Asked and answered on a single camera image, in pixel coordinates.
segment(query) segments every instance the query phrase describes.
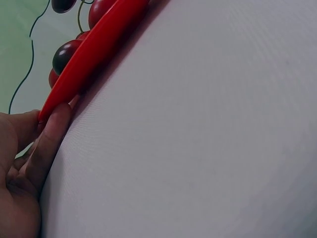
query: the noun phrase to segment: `cherry stem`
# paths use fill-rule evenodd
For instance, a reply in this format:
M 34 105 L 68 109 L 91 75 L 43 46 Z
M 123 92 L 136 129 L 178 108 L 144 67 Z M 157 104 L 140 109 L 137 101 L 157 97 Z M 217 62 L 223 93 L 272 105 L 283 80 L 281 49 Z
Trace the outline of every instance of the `cherry stem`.
M 80 33 L 84 33 L 83 28 L 81 27 L 81 24 L 80 24 L 80 12 L 81 12 L 81 9 L 83 8 L 84 3 L 85 3 L 85 0 L 82 0 L 78 9 L 78 14 L 77 14 L 77 22 L 78 22 Z

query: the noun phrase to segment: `white fabric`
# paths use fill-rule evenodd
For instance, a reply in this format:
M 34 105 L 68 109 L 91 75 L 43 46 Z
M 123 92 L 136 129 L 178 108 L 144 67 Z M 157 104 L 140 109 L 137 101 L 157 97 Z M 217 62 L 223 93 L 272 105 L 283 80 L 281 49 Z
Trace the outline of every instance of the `white fabric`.
M 316 1 L 161 2 L 61 145 L 44 237 L 315 237 Z

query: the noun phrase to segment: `cherry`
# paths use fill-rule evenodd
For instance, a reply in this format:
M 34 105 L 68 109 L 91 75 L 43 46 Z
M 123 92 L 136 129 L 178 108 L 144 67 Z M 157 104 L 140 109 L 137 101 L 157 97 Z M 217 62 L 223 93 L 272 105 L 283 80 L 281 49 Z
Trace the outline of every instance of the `cherry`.
M 65 13 L 75 5 L 76 0 L 52 0 L 52 8 L 57 13 Z
M 86 36 L 89 34 L 89 32 L 90 31 L 85 31 L 85 32 L 83 32 L 83 33 L 80 33 L 77 37 L 76 37 L 76 39 L 77 40 L 85 40 L 86 39 Z
M 56 81 L 58 80 L 58 75 L 55 73 L 54 69 L 51 69 L 50 75 L 49 75 L 49 83 L 50 87 L 53 88 Z
M 53 69 L 57 75 L 63 72 L 81 43 L 82 40 L 72 40 L 58 48 L 53 58 Z
M 89 10 L 88 24 L 92 29 L 116 0 L 95 0 Z

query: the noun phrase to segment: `hand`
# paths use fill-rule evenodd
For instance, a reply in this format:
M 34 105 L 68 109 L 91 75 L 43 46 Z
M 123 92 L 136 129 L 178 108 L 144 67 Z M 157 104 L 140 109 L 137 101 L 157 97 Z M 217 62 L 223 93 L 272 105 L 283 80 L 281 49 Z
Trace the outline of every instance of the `hand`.
M 39 197 L 70 121 L 69 105 L 59 106 L 45 128 L 38 111 L 0 114 L 0 237 L 34 238 L 41 224 Z M 16 154 L 35 140 L 23 156 Z

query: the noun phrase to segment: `black outline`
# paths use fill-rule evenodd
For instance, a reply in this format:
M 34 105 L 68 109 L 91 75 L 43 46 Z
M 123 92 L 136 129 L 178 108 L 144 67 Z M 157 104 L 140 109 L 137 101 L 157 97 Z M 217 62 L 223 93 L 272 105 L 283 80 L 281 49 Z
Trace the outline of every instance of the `black outline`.
M 86 1 L 85 1 L 84 3 L 90 5 L 90 4 L 93 4 L 94 1 L 95 1 L 95 0 L 92 0 L 91 2 L 86 2 Z M 35 21 L 34 21 L 32 27 L 31 27 L 29 37 L 31 37 L 32 32 L 33 32 L 33 29 L 34 29 L 35 24 L 37 23 L 37 21 L 44 15 L 44 13 L 45 13 L 45 12 L 47 11 L 47 9 L 49 8 L 50 2 L 51 2 L 51 0 L 49 0 L 48 4 L 47 4 L 47 6 L 45 7 L 45 9 L 44 9 L 44 11 L 42 12 L 42 14 L 39 15 L 39 16 L 35 19 Z M 19 91 L 20 87 L 21 87 L 22 84 L 25 82 L 25 80 L 27 79 L 27 77 L 29 76 L 29 74 L 30 74 L 30 72 L 31 72 L 31 70 L 32 70 L 32 68 L 33 68 L 33 64 L 34 64 L 34 44 L 33 44 L 33 40 L 31 40 L 31 47 L 32 47 L 32 61 L 31 61 L 31 65 L 30 65 L 29 71 L 27 72 L 26 76 L 25 76 L 24 79 L 19 83 L 18 87 L 16 88 L 16 90 L 15 90 L 14 93 L 13 93 L 13 96 L 12 96 L 12 98 L 11 98 L 11 100 L 10 100 L 10 105 L 9 105 L 9 112 L 8 112 L 9 114 L 11 114 L 12 104 L 13 104 L 13 101 L 14 101 L 14 98 L 15 98 L 17 92 Z

